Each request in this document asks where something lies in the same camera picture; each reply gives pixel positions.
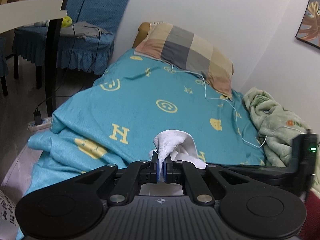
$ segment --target red fabric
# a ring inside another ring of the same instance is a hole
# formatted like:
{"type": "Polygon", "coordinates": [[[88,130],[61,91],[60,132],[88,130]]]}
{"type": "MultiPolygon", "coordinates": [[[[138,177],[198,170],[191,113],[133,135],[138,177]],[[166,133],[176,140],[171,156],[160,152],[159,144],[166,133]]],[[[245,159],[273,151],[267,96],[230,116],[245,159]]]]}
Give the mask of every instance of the red fabric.
{"type": "Polygon", "coordinates": [[[320,199],[310,191],[305,205],[307,218],[299,237],[302,240],[320,240],[320,199]]]}

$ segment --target white cable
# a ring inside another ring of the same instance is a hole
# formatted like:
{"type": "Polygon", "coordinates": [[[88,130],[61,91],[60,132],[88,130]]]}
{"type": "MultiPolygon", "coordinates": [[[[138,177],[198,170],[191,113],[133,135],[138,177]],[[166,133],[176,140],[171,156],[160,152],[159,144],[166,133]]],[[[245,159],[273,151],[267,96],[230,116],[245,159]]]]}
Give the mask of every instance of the white cable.
{"type": "MultiPolygon", "coordinates": [[[[237,124],[237,110],[235,109],[235,107],[234,107],[228,100],[226,100],[226,99],[224,99],[224,98],[207,98],[207,87],[206,87],[206,85],[205,85],[206,81],[204,80],[203,75],[201,75],[200,73],[192,72],[192,71],[188,71],[188,70],[178,70],[178,71],[176,71],[176,72],[187,72],[187,73],[191,73],[191,74],[194,74],[194,75],[197,75],[197,76],[202,77],[202,80],[203,80],[203,83],[204,83],[204,98],[206,98],[206,99],[223,100],[223,101],[228,102],[228,104],[231,105],[232,108],[236,111],[236,124],[237,124]]],[[[301,132],[300,130],[298,130],[298,129],[296,129],[296,128],[292,128],[292,127],[288,127],[288,126],[284,126],[284,125],[281,125],[281,126],[277,127],[276,129],[274,129],[274,130],[271,131],[271,132],[274,132],[275,130],[278,130],[280,127],[284,127],[284,128],[288,128],[288,129],[291,129],[291,130],[299,131],[300,133],[304,133],[304,132],[301,132]]],[[[256,145],[254,145],[253,143],[250,143],[250,142],[246,141],[245,139],[243,139],[243,138],[242,138],[242,135],[241,135],[241,139],[242,139],[244,142],[246,142],[246,143],[248,143],[248,144],[250,144],[250,145],[252,145],[252,146],[254,146],[254,147],[256,147],[256,148],[261,148],[261,147],[264,145],[264,143],[266,142],[267,137],[268,137],[268,135],[266,135],[266,137],[264,138],[263,143],[262,143],[260,146],[256,146],[256,145]]]]}

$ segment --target yellow ball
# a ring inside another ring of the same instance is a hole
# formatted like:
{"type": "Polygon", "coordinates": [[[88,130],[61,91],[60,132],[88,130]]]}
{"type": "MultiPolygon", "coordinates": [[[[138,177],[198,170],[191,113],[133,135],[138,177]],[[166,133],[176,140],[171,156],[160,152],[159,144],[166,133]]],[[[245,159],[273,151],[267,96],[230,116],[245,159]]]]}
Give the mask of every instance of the yellow ball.
{"type": "Polygon", "coordinates": [[[72,24],[72,19],[66,15],[63,19],[62,19],[62,24],[61,24],[61,28],[66,28],[71,26],[72,24]]]}

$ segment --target framed picture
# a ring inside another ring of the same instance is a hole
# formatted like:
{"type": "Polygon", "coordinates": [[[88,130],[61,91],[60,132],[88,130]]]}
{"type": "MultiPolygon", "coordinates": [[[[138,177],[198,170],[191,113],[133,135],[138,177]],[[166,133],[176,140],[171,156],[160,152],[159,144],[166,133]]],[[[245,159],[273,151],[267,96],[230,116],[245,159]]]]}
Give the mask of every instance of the framed picture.
{"type": "Polygon", "coordinates": [[[320,49],[320,0],[309,0],[296,38],[320,49]]]}

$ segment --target white bottle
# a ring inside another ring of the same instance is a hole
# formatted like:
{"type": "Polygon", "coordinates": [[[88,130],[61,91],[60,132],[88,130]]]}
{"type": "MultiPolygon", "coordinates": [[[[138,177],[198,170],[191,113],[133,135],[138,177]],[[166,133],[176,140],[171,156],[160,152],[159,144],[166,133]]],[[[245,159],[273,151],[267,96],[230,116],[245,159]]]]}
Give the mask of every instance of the white bottle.
{"type": "Polygon", "coordinates": [[[0,239],[15,239],[19,225],[14,215],[16,205],[0,190],[0,239]]]}

